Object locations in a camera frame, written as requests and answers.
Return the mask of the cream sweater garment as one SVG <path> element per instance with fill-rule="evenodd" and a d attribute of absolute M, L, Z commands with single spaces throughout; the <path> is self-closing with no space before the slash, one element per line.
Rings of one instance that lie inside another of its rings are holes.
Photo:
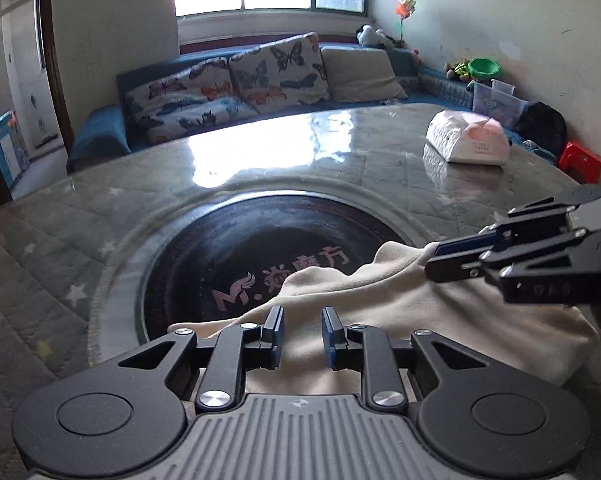
<path fill-rule="evenodd" d="M 246 376 L 249 392 L 330 394 L 357 392 L 360 376 L 334 372 L 326 365 L 321 310 L 332 307 L 346 325 L 376 326 L 393 338 L 413 330 L 434 330 L 555 385 L 581 367 L 600 342 L 594 326 L 575 307 L 506 304 L 484 280 L 436 284 L 425 266 L 436 244 L 414 248 L 388 242 L 374 260 L 343 274 L 332 268 L 310 268 L 290 275 L 278 296 L 243 315 L 227 320 L 182 326 L 201 338 L 224 327 L 265 321 L 271 307 L 284 309 L 281 365 L 253 370 Z"/>

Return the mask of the black round induction cooktop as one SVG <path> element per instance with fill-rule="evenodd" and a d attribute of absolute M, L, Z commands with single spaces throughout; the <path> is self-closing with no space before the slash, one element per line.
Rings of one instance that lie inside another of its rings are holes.
<path fill-rule="evenodd" d="M 160 247 L 141 285 L 139 333 L 153 340 L 174 323 L 237 318 L 278 296 L 293 273 L 320 266 L 350 274 L 386 242 L 409 237 L 329 195 L 274 192 L 225 202 Z"/>

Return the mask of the red plastic stool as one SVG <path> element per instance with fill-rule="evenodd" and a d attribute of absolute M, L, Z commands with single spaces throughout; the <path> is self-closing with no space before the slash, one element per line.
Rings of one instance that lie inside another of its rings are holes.
<path fill-rule="evenodd" d="M 601 158 L 578 141 L 568 141 L 558 161 L 558 168 L 581 184 L 598 184 Z"/>

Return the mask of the pink white tissue pack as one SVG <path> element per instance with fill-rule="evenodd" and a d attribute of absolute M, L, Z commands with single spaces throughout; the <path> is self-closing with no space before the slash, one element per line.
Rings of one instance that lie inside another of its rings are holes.
<path fill-rule="evenodd" d="M 499 166 L 509 161 L 509 138 L 493 118 L 443 110 L 428 125 L 427 142 L 446 162 Z"/>

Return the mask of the black backpack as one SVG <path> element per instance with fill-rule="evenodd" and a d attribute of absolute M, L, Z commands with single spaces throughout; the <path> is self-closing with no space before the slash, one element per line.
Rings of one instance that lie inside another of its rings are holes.
<path fill-rule="evenodd" d="M 567 125 L 563 115 L 542 102 L 526 106 L 514 131 L 556 158 L 561 157 L 567 143 Z"/>

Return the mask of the clear plastic storage box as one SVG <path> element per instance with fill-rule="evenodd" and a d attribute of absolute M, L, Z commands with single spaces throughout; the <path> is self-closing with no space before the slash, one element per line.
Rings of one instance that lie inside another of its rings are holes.
<path fill-rule="evenodd" d="M 473 81 L 471 88 L 473 88 L 471 110 L 475 114 L 493 118 L 500 122 L 503 128 L 509 130 L 517 126 L 528 105 L 527 101 L 478 81 Z"/>

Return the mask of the green plastic bowl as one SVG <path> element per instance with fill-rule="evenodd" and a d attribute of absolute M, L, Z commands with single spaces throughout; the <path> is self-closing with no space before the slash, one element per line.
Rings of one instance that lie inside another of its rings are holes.
<path fill-rule="evenodd" d="M 472 58 L 467 68 L 474 79 L 480 80 L 497 78 L 502 70 L 501 65 L 490 58 Z"/>

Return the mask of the small stuffed toys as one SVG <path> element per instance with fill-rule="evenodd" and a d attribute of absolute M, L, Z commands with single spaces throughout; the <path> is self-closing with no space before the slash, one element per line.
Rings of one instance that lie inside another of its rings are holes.
<path fill-rule="evenodd" d="M 468 60 L 445 63 L 445 76 L 450 80 L 458 80 L 468 84 L 471 81 L 471 72 L 468 68 Z"/>

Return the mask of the grey quilted star tablecloth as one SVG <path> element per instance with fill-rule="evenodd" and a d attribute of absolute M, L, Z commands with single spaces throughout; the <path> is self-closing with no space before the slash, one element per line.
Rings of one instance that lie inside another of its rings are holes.
<path fill-rule="evenodd" d="M 438 107 L 287 116 L 0 208 L 0 479 L 601 479 L 601 185 Z"/>

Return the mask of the plain beige cushion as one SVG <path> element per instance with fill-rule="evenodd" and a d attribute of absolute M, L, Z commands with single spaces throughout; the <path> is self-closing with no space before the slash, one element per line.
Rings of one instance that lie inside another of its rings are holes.
<path fill-rule="evenodd" d="M 407 99 L 407 92 L 398 81 L 385 51 L 323 47 L 321 55 L 334 101 Z"/>

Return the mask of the white plush toy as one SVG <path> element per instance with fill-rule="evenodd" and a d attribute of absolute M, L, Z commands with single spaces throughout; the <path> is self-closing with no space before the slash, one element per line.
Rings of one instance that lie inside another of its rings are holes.
<path fill-rule="evenodd" d="M 358 44 L 366 48 L 393 49 L 395 41 L 383 29 L 375 29 L 370 24 L 364 24 L 355 32 Z"/>

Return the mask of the colourful pinwheel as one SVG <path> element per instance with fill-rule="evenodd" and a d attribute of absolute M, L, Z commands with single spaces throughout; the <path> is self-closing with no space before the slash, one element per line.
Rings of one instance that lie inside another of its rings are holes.
<path fill-rule="evenodd" d="M 416 0 L 398 0 L 395 14 L 398 16 L 399 22 L 399 41 L 403 42 L 404 22 L 414 14 L 416 9 Z"/>

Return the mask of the butterfly pillow lower left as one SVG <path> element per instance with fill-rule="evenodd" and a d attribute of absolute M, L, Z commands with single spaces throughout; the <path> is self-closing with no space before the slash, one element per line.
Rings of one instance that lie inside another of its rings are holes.
<path fill-rule="evenodd" d="M 192 65 L 125 94 L 132 125 L 151 144 L 206 132 L 257 115 L 234 89 L 226 58 Z"/>

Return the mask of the butterfly pillow upright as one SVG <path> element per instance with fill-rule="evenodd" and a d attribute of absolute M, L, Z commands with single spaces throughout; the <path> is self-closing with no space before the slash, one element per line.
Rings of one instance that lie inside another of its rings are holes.
<path fill-rule="evenodd" d="M 331 99 L 316 32 L 235 54 L 229 67 L 236 91 L 260 114 Z"/>

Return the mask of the blue corner sofa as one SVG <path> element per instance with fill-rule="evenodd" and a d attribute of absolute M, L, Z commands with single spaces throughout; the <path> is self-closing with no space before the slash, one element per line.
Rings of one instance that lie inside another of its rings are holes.
<path fill-rule="evenodd" d="M 182 55 L 116 77 L 118 101 L 94 110 L 70 150 L 71 174 L 220 128 L 309 112 L 431 103 L 490 115 L 515 143 L 527 104 L 417 66 L 408 50 L 323 44 L 317 34 Z"/>

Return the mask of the blue toy box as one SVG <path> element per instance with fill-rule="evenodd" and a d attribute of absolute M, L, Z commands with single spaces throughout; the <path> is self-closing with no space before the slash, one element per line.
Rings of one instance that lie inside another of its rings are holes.
<path fill-rule="evenodd" d="M 0 116 L 0 171 L 10 190 L 29 168 L 17 116 L 9 110 Z"/>

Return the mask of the dark wooden door frame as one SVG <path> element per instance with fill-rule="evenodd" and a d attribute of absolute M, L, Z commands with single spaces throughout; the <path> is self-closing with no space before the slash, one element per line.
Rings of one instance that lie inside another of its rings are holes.
<path fill-rule="evenodd" d="M 46 76 L 48 76 L 50 95 L 65 151 L 70 153 L 75 136 L 63 92 L 60 68 L 58 67 L 58 52 L 56 52 L 55 44 L 52 0 L 40 0 L 40 14 L 43 52 L 44 57 L 46 58 Z"/>

